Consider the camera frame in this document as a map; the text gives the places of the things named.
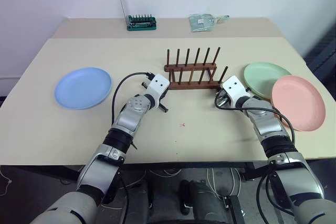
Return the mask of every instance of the black cable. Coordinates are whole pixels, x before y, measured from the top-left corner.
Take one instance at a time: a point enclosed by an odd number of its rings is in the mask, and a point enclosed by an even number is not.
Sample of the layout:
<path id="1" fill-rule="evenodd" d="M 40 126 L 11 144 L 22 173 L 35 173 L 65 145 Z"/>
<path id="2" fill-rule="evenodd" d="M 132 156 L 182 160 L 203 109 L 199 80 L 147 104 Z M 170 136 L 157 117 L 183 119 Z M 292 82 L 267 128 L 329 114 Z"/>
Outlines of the black cable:
<path id="1" fill-rule="evenodd" d="M 285 212 L 285 213 L 287 213 L 287 214 L 289 214 L 289 215 L 294 216 L 294 214 L 293 214 L 291 211 L 288 211 L 288 210 L 286 210 L 285 208 L 280 207 L 279 205 L 275 204 L 275 202 L 271 199 L 271 196 L 270 196 L 270 194 L 269 194 L 269 176 L 267 176 L 267 178 L 266 178 L 266 195 L 267 195 L 267 198 L 268 198 L 269 202 L 270 202 L 275 208 L 277 208 L 277 209 L 279 209 L 280 211 L 283 211 L 283 212 Z"/>
<path id="2" fill-rule="evenodd" d="M 215 106 L 216 108 L 220 109 L 220 110 L 264 110 L 264 111 L 269 111 L 269 112 L 272 112 L 274 114 L 277 114 L 279 115 L 281 118 L 283 118 L 286 123 L 288 124 L 289 128 L 290 128 L 290 131 L 291 131 L 291 135 L 292 135 L 292 142 L 293 142 L 293 145 L 295 145 L 295 133 L 294 133 L 294 128 L 292 126 L 292 124 L 289 122 L 289 120 L 287 119 L 287 117 L 285 117 L 283 114 L 281 114 L 280 112 L 276 111 L 276 110 L 271 110 L 271 109 L 266 109 L 266 108 L 224 108 L 224 107 L 220 107 L 218 106 L 217 104 L 217 99 L 218 99 L 218 95 L 216 96 L 215 98 Z"/>
<path id="3" fill-rule="evenodd" d="M 121 82 L 119 82 L 117 88 L 115 89 L 116 91 L 114 92 L 113 99 L 112 99 L 112 123 L 111 123 L 111 125 L 114 123 L 114 103 L 116 101 L 116 95 L 117 95 L 117 92 L 118 92 L 120 86 L 122 85 L 122 83 L 124 81 L 126 81 L 127 78 L 130 78 L 131 76 L 141 75 L 141 74 L 147 75 L 148 73 L 147 72 L 132 73 L 132 74 L 129 74 L 128 76 L 126 76 L 124 79 L 122 79 Z"/>
<path id="4" fill-rule="evenodd" d="M 120 180 L 121 180 L 122 187 L 124 188 L 125 193 L 126 193 L 126 210 L 125 210 L 124 218 L 122 220 L 122 224 L 125 224 L 126 217 L 127 217 L 127 212 L 128 212 L 128 207 L 130 205 L 130 195 L 128 194 L 127 186 L 125 185 L 124 180 L 122 178 Z"/>
<path id="5" fill-rule="evenodd" d="M 265 174 L 263 174 L 263 176 L 261 177 L 261 179 L 259 181 L 258 187 L 257 187 L 257 194 L 256 194 L 257 207 L 258 207 L 260 216 L 262 217 L 262 220 L 264 221 L 265 224 L 269 224 L 269 222 L 267 221 L 267 219 L 264 215 L 264 212 L 262 211 L 261 206 L 260 206 L 260 189 L 261 189 L 261 185 L 262 185 L 264 179 L 266 178 L 266 176 L 268 176 L 273 170 L 274 170 L 274 168 L 271 166 L 267 170 L 267 172 Z"/>
<path id="6" fill-rule="evenodd" d="M 65 185 L 65 186 L 68 186 L 68 185 L 72 184 L 72 182 L 68 182 L 68 183 L 66 183 L 66 182 L 63 182 L 63 180 L 62 180 L 62 179 L 60 179 L 59 181 L 61 182 L 61 184 Z"/>
<path id="7" fill-rule="evenodd" d="M 280 111 L 279 111 L 276 107 L 272 106 L 272 108 L 273 108 L 275 111 L 277 111 L 277 112 L 280 113 Z"/>

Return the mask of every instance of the plate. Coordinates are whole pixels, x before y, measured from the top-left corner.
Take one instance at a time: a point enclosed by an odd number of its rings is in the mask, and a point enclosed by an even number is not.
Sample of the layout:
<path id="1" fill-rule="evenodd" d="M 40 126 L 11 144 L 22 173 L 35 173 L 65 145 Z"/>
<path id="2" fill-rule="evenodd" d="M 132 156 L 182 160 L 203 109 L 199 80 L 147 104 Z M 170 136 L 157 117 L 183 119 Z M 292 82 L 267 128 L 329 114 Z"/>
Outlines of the plate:
<path id="1" fill-rule="evenodd" d="M 274 85 L 272 104 L 298 131 L 317 130 L 325 119 L 325 106 L 319 91 L 299 76 L 284 76 Z"/>
<path id="2" fill-rule="evenodd" d="M 99 68 L 82 68 L 64 76 L 55 88 L 55 100 L 71 110 L 83 110 L 101 103 L 112 88 L 112 79 Z"/>
<path id="3" fill-rule="evenodd" d="M 278 65 L 269 62 L 255 62 L 246 66 L 244 79 L 256 95 L 270 99 L 274 83 L 279 78 L 290 74 Z"/>

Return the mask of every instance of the pink plate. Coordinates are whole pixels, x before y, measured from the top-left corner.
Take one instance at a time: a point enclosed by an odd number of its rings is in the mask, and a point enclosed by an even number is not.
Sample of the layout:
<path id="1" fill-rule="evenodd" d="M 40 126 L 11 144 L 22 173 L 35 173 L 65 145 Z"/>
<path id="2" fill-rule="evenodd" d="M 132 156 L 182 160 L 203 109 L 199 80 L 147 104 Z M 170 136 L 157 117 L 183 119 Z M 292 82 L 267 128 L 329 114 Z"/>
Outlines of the pink plate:
<path id="1" fill-rule="evenodd" d="M 324 122 L 323 99 L 304 78 L 281 77 L 273 86 L 271 102 L 298 131 L 317 130 Z"/>

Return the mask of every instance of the clear plastic bag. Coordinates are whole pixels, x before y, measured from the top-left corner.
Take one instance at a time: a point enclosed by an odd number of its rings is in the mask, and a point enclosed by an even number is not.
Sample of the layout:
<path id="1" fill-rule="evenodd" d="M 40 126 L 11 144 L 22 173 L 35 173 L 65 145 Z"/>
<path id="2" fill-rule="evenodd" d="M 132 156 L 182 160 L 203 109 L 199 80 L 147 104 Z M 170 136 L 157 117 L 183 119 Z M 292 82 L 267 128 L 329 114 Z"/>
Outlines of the clear plastic bag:
<path id="1" fill-rule="evenodd" d="M 189 17 L 192 31 L 212 31 L 216 24 L 229 19 L 229 15 L 214 17 L 211 14 L 194 14 Z"/>

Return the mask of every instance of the beige tabletop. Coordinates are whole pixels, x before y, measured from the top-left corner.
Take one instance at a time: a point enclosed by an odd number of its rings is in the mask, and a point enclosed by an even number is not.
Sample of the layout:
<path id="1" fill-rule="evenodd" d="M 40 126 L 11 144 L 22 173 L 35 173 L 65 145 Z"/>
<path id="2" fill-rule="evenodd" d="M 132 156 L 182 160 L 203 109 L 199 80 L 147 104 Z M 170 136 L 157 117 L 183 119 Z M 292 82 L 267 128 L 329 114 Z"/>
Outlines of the beige tabletop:
<path id="1" fill-rule="evenodd" d="M 53 38 L 224 38 L 282 37 L 278 27 L 267 18 L 231 18 L 217 24 L 212 32 L 191 32 L 187 18 L 162 18 L 154 31 L 126 30 L 124 19 L 65 19 Z"/>
<path id="2" fill-rule="evenodd" d="M 321 93 L 326 117 L 314 132 L 297 132 L 296 147 L 305 158 L 336 156 L 335 114 L 332 96 L 282 37 L 224 38 L 53 38 L 46 42 L 0 108 L 1 165 L 78 165 L 86 163 L 111 124 L 111 98 L 119 81 L 129 73 L 161 73 L 166 50 L 187 48 L 193 61 L 197 48 L 204 59 L 217 47 L 217 73 L 229 66 L 226 78 L 243 81 L 244 67 L 255 61 L 278 64 L 310 81 Z M 67 110 L 54 100 L 57 82 L 67 73 L 98 67 L 113 79 L 110 95 L 99 105 Z M 143 92 L 145 77 L 132 77 L 117 95 L 116 111 L 133 95 Z M 260 161 L 266 156 L 253 125 L 240 112 L 220 111 L 213 105 L 214 90 L 169 91 L 162 103 L 168 113 L 151 110 L 134 138 L 126 163 Z"/>

